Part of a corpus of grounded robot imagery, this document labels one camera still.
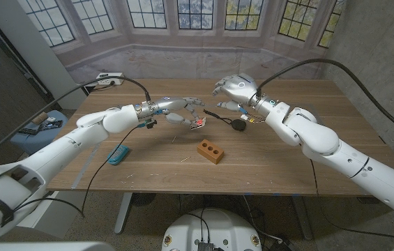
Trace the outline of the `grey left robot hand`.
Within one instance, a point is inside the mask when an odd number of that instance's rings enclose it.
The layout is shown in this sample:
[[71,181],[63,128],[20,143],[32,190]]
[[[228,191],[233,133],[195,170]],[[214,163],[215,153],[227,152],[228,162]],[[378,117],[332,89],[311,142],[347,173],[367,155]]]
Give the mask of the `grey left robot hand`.
[[[164,97],[155,102],[144,101],[141,104],[137,104],[135,105],[135,111],[140,121],[152,119],[154,115],[163,114],[169,123],[184,124],[195,129],[205,124],[205,119],[199,118],[198,113],[195,111],[195,105],[205,106],[199,98]],[[174,113],[174,111],[180,109],[188,110],[194,116],[194,120],[190,121]]]

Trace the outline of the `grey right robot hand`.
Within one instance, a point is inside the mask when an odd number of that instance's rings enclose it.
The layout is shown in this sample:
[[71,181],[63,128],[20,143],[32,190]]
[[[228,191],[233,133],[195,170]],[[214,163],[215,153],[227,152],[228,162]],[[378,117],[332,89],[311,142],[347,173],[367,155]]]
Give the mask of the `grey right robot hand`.
[[225,94],[230,101],[219,102],[218,107],[239,112],[243,106],[253,107],[262,116],[270,113],[270,105],[261,105],[266,99],[258,93],[258,87],[253,78],[241,73],[222,78],[215,83],[213,95]]

